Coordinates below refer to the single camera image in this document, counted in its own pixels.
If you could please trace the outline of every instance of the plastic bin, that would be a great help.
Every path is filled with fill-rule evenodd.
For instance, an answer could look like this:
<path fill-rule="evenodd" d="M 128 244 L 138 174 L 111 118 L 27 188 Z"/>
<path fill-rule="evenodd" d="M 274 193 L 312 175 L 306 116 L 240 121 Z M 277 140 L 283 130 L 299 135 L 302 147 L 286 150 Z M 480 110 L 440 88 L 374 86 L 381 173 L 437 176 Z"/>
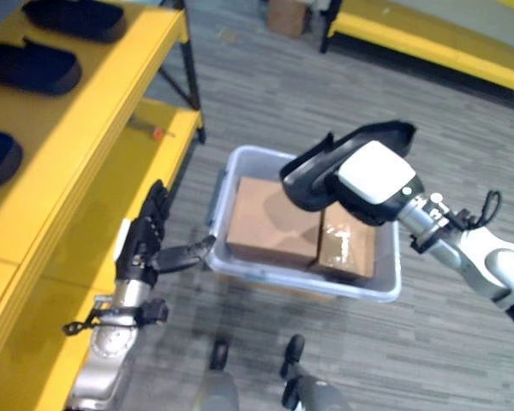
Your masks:
<path fill-rule="evenodd" d="M 376 302 L 396 300 L 402 288 L 397 223 L 386 223 L 378 228 L 375 275 L 370 280 L 336 283 L 310 271 L 253 263 L 232 255 L 225 240 L 240 177 L 277 181 L 280 169 L 294 157 L 257 146 L 241 146 L 233 151 L 212 213 L 210 233 L 217 240 L 206 262 L 216 272 L 250 282 Z"/>

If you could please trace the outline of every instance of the black cable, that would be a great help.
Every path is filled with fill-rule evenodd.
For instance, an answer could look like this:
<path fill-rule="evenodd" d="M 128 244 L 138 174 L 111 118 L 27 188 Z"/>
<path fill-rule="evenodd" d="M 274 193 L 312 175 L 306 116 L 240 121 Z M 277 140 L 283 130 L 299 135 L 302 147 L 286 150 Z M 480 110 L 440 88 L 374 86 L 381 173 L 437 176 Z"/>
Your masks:
<path fill-rule="evenodd" d="M 497 200 L 497 204 L 495 205 L 495 208 L 493 208 L 493 211 L 490 211 L 493 200 Z M 500 191 L 489 190 L 486 200 L 483 203 L 483 207 L 481 208 L 480 218 L 478 218 L 478 221 L 475 221 L 474 216 L 469 218 L 467 229 L 479 229 L 480 227 L 488 225 L 497 215 L 502 201 L 503 197 Z"/>
<path fill-rule="evenodd" d="M 496 204 L 492 210 L 492 203 L 496 201 Z M 486 199 L 481 208 L 480 217 L 470 215 L 469 211 L 462 209 L 456 216 L 453 213 L 448 212 L 445 217 L 461 231 L 470 229 L 479 229 L 485 227 L 491 220 L 495 218 L 499 211 L 500 205 L 502 204 L 503 196 L 500 191 L 489 190 Z"/>

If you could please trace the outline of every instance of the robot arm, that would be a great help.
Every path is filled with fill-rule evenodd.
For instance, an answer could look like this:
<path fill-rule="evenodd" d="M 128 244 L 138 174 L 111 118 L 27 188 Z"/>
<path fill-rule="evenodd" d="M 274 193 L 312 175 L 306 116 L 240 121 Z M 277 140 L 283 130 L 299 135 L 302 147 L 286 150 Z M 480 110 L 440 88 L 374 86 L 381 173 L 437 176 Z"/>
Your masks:
<path fill-rule="evenodd" d="M 74 336 L 93 329 L 89 352 L 70 391 L 65 408 L 76 411 L 118 409 L 146 325 L 165 322 L 163 299 L 149 300 L 159 274 L 181 271 L 203 261 L 215 237 L 185 247 L 161 248 L 169 213 L 168 192 L 155 182 L 139 216 L 124 220 L 117 239 L 113 295 L 97 295 L 84 322 L 63 332 Z"/>
<path fill-rule="evenodd" d="M 365 126 L 336 143 L 329 135 L 287 164 L 280 177 L 288 197 L 308 211 L 338 200 L 370 225 L 398 220 L 418 253 L 428 252 L 459 272 L 514 320 L 514 244 L 485 227 L 499 209 L 500 193 L 489 193 L 480 218 L 466 210 L 455 215 L 441 194 L 425 194 L 403 159 L 415 129 L 402 122 L 373 126 L 372 133 Z"/>

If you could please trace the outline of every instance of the yellow shelving unit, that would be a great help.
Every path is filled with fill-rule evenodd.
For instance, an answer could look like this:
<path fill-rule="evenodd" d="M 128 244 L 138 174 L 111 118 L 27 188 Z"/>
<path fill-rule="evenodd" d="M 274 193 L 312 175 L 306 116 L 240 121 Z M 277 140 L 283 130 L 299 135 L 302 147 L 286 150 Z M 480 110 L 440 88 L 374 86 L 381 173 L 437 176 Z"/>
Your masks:
<path fill-rule="evenodd" d="M 109 45 L 37 28 L 20 10 L 0 26 L 1 42 L 72 51 L 83 72 L 60 97 L 0 86 L 0 131 L 24 149 L 0 187 L 0 410 L 62 409 L 91 333 L 67 338 L 61 325 L 111 292 L 120 222 L 157 179 L 171 187 L 203 126 L 200 110 L 142 97 L 173 44 L 189 41 L 184 11 L 119 5 L 128 30 Z M 127 126 L 132 114 L 164 138 Z"/>
<path fill-rule="evenodd" d="M 346 34 L 514 90 L 514 47 L 386 0 L 333 2 L 340 9 L 322 51 L 327 38 Z"/>

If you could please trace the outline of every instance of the brown cardboard box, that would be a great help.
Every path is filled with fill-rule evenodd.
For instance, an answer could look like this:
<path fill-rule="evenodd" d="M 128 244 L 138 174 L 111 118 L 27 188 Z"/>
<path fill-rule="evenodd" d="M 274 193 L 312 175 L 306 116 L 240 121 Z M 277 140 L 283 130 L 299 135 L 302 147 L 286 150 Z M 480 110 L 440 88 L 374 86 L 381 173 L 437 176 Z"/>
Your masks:
<path fill-rule="evenodd" d="M 324 210 L 316 271 L 348 278 L 374 275 L 375 227 L 352 217 L 339 203 Z"/>
<path fill-rule="evenodd" d="M 307 5 L 298 0 L 270 0 L 268 28 L 290 37 L 302 33 Z"/>
<path fill-rule="evenodd" d="M 305 269 L 319 227 L 320 213 L 293 205 L 279 182 L 242 177 L 226 243 L 239 259 Z"/>

